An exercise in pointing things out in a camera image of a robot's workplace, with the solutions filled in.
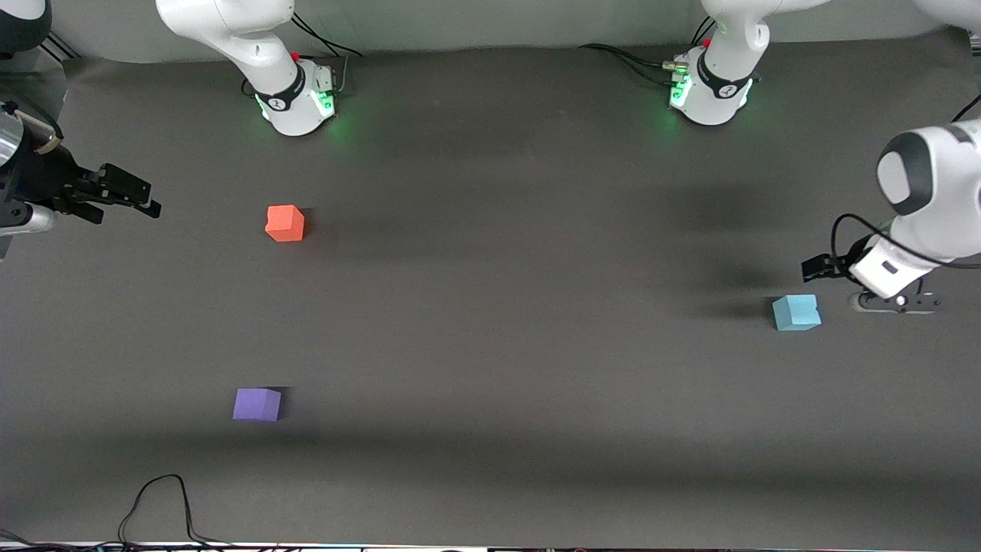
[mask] cube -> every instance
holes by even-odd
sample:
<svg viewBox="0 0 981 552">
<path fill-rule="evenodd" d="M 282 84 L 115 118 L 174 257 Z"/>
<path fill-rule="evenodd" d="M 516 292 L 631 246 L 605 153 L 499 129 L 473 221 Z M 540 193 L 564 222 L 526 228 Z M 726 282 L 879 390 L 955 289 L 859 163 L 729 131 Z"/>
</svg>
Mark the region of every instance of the cube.
<svg viewBox="0 0 981 552">
<path fill-rule="evenodd" d="M 239 389 L 235 394 L 232 419 L 238 421 L 278 421 L 280 419 L 279 391 L 272 389 Z"/>
<path fill-rule="evenodd" d="M 296 205 L 270 205 L 266 210 L 266 234 L 277 242 L 303 239 L 303 213 Z"/>
<path fill-rule="evenodd" d="M 802 332 L 821 325 L 815 296 L 784 296 L 773 302 L 773 316 L 782 332 Z"/>
</svg>

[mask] cable connector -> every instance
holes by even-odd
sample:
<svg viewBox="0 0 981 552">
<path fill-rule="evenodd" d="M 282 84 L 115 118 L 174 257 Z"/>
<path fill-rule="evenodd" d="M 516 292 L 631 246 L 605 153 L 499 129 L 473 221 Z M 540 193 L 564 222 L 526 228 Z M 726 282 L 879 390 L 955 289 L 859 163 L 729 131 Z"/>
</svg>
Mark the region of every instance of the cable connector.
<svg viewBox="0 0 981 552">
<path fill-rule="evenodd" d="M 688 62 L 685 61 L 662 61 L 661 69 L 669 73 L 677 73 L 678 75 L 688 74 Z"/>
</svg>

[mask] white wall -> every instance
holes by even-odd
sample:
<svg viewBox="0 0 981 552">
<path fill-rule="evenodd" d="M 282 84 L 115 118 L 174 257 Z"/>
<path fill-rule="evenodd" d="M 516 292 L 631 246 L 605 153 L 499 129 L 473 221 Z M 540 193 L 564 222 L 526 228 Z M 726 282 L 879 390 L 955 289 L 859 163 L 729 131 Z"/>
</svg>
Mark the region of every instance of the white wall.
<svg viewBox="0 0 981 552">
<path fill-rule="evenodd" d="M 54 29 L 84 56 L 130 62 L 220 57 L 170 33 L 153 0 L 52 3 Z M 704 17 L 697 0 L 297 0 L 296 11 L 322 35 L 363 51 L 681 43 Z M 833 0 L 768 21 L 780 41 L 909 36 L 937 26 L 909 0 Z M 324 51 L 293 26 L 277 33 L 290 49 Z"/>
</svg>

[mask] gray table surface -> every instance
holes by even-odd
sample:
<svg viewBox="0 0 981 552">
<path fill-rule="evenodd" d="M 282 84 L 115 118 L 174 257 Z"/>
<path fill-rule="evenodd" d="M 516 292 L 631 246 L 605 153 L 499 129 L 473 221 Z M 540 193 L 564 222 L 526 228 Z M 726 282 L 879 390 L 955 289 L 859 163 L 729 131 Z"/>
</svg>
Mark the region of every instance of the gray table surface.
<svg viewBox="0 0 981 552">
<path fill-rule="evenodd" d="M 67 146 L 164 211 L 11 247 L 0 524 L 109 538 L 176 471 L 234 540 L 977 550 L 981 278 L 862 315 L 798 265 L 889 216 L 877 155 L 976 93 L 963 36 L 760 72 L 710 129 L 600 52 L 370 56 L 284 138 L 231 64 L 72 66 Z M 263 233 L 276 203 L 303 242 Z M 775 331 L 787 293 L 824 324 Z M 286 418 L 232 422 L 250 386 Z M 174 486 L 144 503 L 132 538 L 181 538 Z"/>
</svg>

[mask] purple cube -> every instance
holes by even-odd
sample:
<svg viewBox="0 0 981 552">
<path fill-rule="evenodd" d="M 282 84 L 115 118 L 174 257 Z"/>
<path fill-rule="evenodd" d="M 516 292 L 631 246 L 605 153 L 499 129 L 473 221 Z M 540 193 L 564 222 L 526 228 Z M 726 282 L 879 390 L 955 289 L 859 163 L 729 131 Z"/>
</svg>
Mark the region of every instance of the purple cube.
<svg viewBox="0 0 981 552">
<path fill-rule="evenodd" d="M 280 419 L 280 392 L 272 389 L 239 389 L 235 394 L 232 419 L 239 421 L 277 421 Z"/>
</svg>

